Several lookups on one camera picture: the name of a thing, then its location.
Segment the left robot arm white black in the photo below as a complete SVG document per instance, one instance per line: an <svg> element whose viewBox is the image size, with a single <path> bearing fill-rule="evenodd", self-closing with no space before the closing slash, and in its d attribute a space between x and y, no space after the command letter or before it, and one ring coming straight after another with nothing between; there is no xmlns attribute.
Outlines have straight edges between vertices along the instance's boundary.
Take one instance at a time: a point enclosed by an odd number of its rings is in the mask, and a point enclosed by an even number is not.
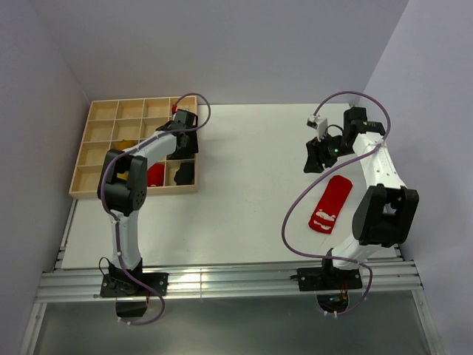
<svg viewBox="0 0 473 355"><path fill-rule="evenodd" d="M138 214L148 189L148 171L169 155L198 153L198 116L176 109L172 119L145 140L126 149L110 149L103 162L98 198L112 224L112 260L106 286L136 295L146 286L143 258L137 241Z"/></svg>

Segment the brown argyle sock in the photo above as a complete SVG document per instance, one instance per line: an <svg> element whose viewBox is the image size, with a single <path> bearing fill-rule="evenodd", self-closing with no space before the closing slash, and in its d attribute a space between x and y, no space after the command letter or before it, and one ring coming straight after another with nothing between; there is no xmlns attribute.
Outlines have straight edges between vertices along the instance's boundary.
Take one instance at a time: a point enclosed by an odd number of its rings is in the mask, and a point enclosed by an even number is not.
<svg viewBox="0 0 473 355"><path fill-rule="evenodd" d="M192 159L195 152L192 149L180 149L167 156L167 160L185 160Z"/></svg>

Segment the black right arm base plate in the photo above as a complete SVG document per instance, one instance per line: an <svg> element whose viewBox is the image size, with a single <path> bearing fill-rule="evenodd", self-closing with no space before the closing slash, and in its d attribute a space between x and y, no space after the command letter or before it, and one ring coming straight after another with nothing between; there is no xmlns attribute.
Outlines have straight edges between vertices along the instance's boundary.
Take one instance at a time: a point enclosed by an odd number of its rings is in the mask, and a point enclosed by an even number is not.
<svg viewBox="0 0 473 355"><path fill-rule="evenodd" d="M342 291L363 287L359 270L298 268L290 279L297 281L300 291Z"/></svg>

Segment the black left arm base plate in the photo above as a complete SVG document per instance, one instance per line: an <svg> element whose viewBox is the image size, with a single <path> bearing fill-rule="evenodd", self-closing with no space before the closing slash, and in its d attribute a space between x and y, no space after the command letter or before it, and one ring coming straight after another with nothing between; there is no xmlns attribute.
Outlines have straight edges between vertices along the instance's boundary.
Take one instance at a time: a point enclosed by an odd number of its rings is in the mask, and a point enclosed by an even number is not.
<svg viewBox="0 0 473 355"><path fill-rule="evenodd" d="M168 285L167 273L145 273L136 278L147 286L153 288L159 295L165 296ZM142 285L137 284L125 274L111 277L106 274L103 277L100 297L101 298L123 298L123 297L147 297L153 293Z"/></svg>

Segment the mustard yellow striped sock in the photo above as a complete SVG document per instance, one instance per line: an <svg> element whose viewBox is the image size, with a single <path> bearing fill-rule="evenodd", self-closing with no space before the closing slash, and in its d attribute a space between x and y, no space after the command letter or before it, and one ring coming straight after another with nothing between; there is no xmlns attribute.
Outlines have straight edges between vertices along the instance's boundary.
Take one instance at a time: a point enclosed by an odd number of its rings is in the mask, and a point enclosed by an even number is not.
<svg viewBox="0 0 473 355"><path fill-rule="evenodd" d="M124 149L128 149L128 148L133 147L135 144L136 144L136 142L133 141L133 140L122 140L117 144L117 147L120 150L124 150Z"/></svg>

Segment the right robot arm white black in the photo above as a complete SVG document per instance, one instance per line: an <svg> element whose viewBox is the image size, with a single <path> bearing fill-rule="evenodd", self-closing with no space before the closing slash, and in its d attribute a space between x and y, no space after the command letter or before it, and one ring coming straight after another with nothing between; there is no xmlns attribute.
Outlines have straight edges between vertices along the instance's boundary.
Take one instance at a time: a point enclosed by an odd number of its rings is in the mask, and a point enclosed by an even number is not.
<svg viewBox="0 0 473 355"><path fill-rule="evenodd" d="M328 251L319 268L297 271L300 291L332 291L362 287L358 264L383 248L407 239L419 194L399 178L380 122L369 121L367 111L352 107L344 112L340 135L328 132L327 119L311 116L307 125L316 130L307 142L306 173L322 173L338 158L354 154L361 160L367 190L352 219L351 234Z"/></svg>

